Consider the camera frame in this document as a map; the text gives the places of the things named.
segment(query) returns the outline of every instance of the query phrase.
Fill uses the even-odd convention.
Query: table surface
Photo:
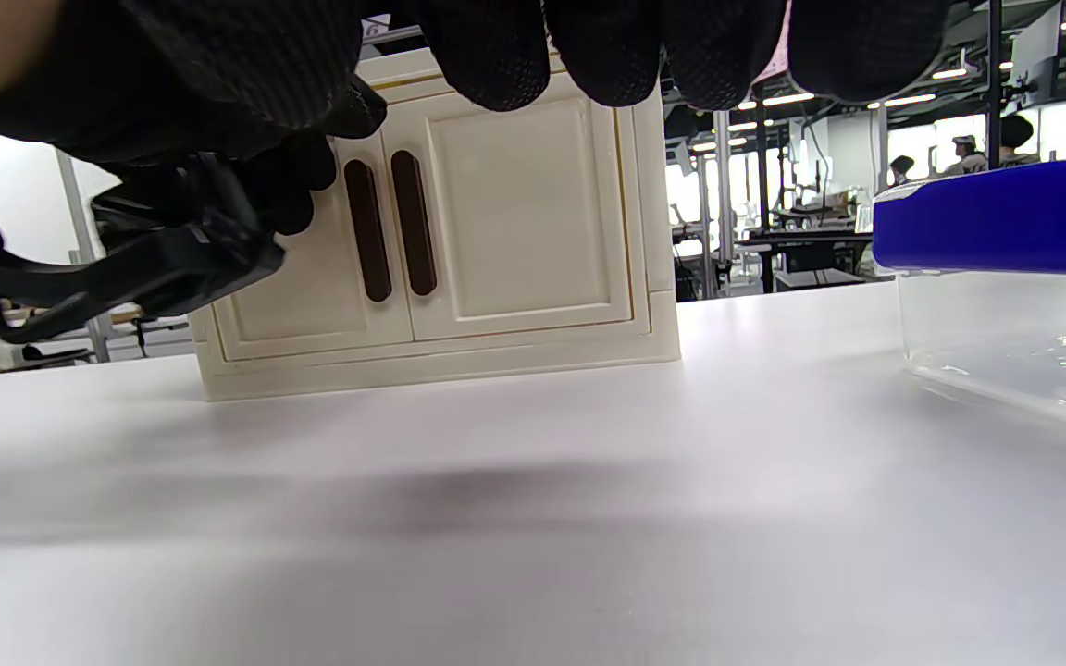
[[[891,283],[680,312],[664,366],[0,376],[0,666],[1066,663],[1066,426],[904,375]]]

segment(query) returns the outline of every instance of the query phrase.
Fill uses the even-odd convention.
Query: finger
[[[661,70],[659,0],[545,0],[545,22],[589,98],[627,107],[651,95]]]
[[[789,71],[809,93],[874,101],[936,62],[951,0],[792,0]]]
[[[386,102],[381,95],[359,76],[353,76],[332,113],[314,129],[339,139],[368,139],[385,123],[385,113]]]
[[[310,227],[314,215],[309,190],[314,182],[309,184],[300,177],[300,173],[305,169],[305,165],[298,161],[297,152],[304,151],[300,150],[300,146],[301,144],[294,144],[291,140],[244,163],[233,164],[242,185],[245,185],[246,197],[249,197],[249,204],[253,204],[262,224],[282,235],[305,231]],[[328,151],[326,162],[330,165],[323,165],[321,168],[325,172],[330,169],[333,181],[334,161]],[[321,178],[325,176],[325,173],[320,174]]]
[[[351,81],[359,3],[122,0],[199,96],[289,130],[312,127]]]
[[[520,109],[550,84],[537,0],[418,0],[416,14],[448,83],[484,109]]]
[[[326,136],[314,131],[298,132],[282,142],[285,159],[300,184],[312,193],[335,184],[337,165]]]
[[[786,0],[665,0],[664,51],[694,109],[731,109],[775,51]]]

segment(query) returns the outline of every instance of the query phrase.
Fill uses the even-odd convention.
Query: clear plastic container
[[[901,274],[915,374],[1066,420],[1066,275]]]
[[[1066,161],[898,186],[873,221],[912,371],[1066,418]]]

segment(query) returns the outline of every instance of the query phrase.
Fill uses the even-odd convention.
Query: white cabinet
[[[414,339],[392,210],[377,206],[376,230],[362,231],[358,239],[348,197],[350,170],[361,169],[371,174],[376,190],[368,200],[388,200],[381,141],[338,141],[335,148],[341,178],[324,193],[313,194],[314,218],[307,231],[279,237],[278,244],[287,249],[282,269],[213,306],[226,358],[312,354]],[[360,180],[351,184],[359,185]],[[355,191],[360,197],[365,194],[362,189]],[[374,231],[379,237],[374,239]],[[373,298],[368,295],[358,242],[384,253],[389,294],[381,303],[373,298],[381,298],[384,291]]]
[[[424,243],[417,225],[431,235],[436,283],[410,290],[416,339],[631,319],[614,111],[570,76],[511,114],[456,94],[403,101],[382,139],[393,167],[422,176],[410,193],[392,174],[398,200],[424,197],[426,221],[398,211],[407,254]]]
[[[335,143],[282,269],[191,316],[208,396],[677,358],[660,97],[604,109],[553,66],[496,114],[427,51],[361,63],[382,130]]]

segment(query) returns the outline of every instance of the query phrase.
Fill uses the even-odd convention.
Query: cabinet door
[[[515,113],[389,107],[416,339],[631,320],[617,131],[566,74]]]
[[[313,195],[312,225],[278,237],[287,249],[282,269],[215,305],[226,358],[414,339],[381,140],[337,141],[335,149],[340,178]],[[371,220],[374,204],[379,223]]]

